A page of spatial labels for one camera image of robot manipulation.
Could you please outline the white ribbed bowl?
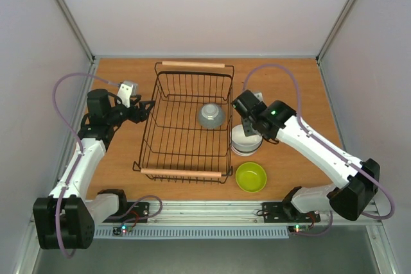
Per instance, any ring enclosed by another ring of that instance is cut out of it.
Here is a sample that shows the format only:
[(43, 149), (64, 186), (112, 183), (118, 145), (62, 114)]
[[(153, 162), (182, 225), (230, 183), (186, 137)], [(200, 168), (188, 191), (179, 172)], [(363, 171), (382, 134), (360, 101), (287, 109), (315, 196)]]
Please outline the white ribbed bowl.
[(236, 125), (231, 131), (232, 146), (240, 151), (253, 151), (258, 149), (263, 142), (260, 135), (245, 136), (241, 124)]

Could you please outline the blue floral white bowl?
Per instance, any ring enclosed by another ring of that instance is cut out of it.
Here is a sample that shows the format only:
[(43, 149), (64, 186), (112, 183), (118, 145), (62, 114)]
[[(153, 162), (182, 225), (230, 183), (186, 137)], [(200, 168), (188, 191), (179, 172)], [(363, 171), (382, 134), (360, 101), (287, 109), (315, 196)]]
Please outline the blue floral white bowl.
[(253, 151), (240, 151), (240, 150), (236, 149), (234, 146), (232, 146), (231, 149), (236, 155), (241, 156), (241, 157), (251, 156), (251, 155), (255, 154), (258, 150), (258, 149), (254, 149)]

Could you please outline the grey dotted bowl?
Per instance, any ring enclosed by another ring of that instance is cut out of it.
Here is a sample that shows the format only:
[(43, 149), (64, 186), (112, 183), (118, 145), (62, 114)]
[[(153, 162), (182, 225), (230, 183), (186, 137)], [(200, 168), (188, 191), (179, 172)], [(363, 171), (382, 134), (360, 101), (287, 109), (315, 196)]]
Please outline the grey dotted bowl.
[(225, 121), (225, 112), (220, 105), (207, 103), (198, 111), (197, 115), (199, 125), (204, 129), (217, 129)]

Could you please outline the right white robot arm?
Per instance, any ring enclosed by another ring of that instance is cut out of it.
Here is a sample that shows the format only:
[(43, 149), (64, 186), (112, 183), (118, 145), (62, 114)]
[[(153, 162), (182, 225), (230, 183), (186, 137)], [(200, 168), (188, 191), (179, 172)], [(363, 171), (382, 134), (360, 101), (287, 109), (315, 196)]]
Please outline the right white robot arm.
[(295, 149), (332, 181), (320, 187), (294, 187), (282, 200), (288, 219), (295, 221), (311, 211), (332, 210), (355, 221), (378, 192), (380, 165), (375, 160), (362, 160), (335, 146), (286, 103), (275, 101), (265, 105), (245, 90), (232, 106), (250, 131)]

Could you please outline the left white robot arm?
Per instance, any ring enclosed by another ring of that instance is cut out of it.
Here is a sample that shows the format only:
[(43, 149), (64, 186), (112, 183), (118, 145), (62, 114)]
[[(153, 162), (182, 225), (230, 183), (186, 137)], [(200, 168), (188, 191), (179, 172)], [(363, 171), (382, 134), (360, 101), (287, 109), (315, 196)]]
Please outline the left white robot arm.
[(55, 188), (33, 205), (37, 238), (43, 250), (86, 249), (96, 226), (128, 217), (130, 207), (122, 189), (102, 190), (90, 202), (85, 197), (116, 131), (124, 122), (146, 121), (154, 106), (154, 101), (143, 101), (126, 84), (119, 87), (117, 94), (106, 89), (88, 93), (87, 113), (76, 135), (78, 144), (73, 157)]

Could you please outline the green plastic bowl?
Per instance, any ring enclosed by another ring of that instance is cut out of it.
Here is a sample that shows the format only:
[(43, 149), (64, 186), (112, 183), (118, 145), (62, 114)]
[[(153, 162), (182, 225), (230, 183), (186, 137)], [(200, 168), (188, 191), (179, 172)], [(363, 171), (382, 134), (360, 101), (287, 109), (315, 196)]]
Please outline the green plastic bowl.
[(265, 170), (255, 162), (242, 163), (235, 172), (238, 187), (247, 193), (260, 192), (267, 184)]

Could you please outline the right small circuit board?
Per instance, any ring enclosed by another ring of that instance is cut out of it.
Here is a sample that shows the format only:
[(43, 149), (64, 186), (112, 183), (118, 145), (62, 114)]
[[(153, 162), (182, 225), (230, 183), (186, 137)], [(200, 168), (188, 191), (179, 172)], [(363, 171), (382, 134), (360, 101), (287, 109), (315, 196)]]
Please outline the right small circuit board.
[(300, 224), (296, 224), (296, 225), (290, 225), (288, 226), (288, 231), (290, 233), (307, 233), (309, 232), (312, 228), (314, 227), (313, 224), (310, 225), (300, 225)]

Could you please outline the small circuit board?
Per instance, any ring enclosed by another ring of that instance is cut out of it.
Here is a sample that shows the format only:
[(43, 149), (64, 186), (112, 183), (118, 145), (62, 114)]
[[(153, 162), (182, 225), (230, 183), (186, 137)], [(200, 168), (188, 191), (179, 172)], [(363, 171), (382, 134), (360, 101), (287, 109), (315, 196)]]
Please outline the small circuit board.
[(296, 225), (290, 225), (288, 226), (288, 231), (290, 233), (307, 233), (309, 232), (312, 228), (314, 227), (313, 224), (310, 225), (300, 225), (300, 224), (296, 224)]
[(114, 227), (112, 229), (112, 235), (114, 235), (114, 236), (124, 236), (124, 235), (130, 233), (131, 231), (133, 231), (132, 226), (121, 225), (119, 227)]

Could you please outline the left small circuit board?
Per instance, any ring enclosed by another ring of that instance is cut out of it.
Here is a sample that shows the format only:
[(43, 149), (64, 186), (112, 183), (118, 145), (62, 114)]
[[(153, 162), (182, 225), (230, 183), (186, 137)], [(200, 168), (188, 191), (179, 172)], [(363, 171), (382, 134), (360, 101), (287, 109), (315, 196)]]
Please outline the left small circuit board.
[(114, 235), (114, 236), (124, 236), (124, 235), (130, 233), (131, 231), (133, 231), (132, 226), (121, 225), (119, 227), (114, 227), (112, 229), (112, 235)]

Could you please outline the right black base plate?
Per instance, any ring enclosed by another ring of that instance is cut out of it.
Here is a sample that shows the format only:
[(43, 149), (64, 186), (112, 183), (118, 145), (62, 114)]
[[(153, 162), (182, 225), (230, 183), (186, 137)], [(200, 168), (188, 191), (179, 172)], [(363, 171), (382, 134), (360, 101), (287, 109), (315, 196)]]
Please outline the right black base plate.
[(265, 223), (319, 223), (320, 215), (311, 211), (307, 214), (298, 214), (296, 218), (289, 218), (283, 210), (281, 202), (263, 202), (258, 215)]

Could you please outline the aluminium mounting rail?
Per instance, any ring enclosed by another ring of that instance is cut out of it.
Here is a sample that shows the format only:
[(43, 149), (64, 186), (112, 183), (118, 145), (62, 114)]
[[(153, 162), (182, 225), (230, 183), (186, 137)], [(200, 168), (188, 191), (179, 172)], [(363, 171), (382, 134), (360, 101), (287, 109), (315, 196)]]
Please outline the aluminium mounting rail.
[[(139, 223), (178, 226), (206, 225), (252, 225), (263, 224), (263, 218), (258, 215), (262, 201), (163, 201), (162, 208), (155, 200), (146, 200), (143, 213), (139, 215)], [(381, 225), (377, 219), (360, 216), (356, 221), (349, 221), (336, 213), (318, 212), (321, 221), (316, 226), (350, 225), (366, 226)], [(310, 225), (311, 223), (268, 223), (277, 225)]]

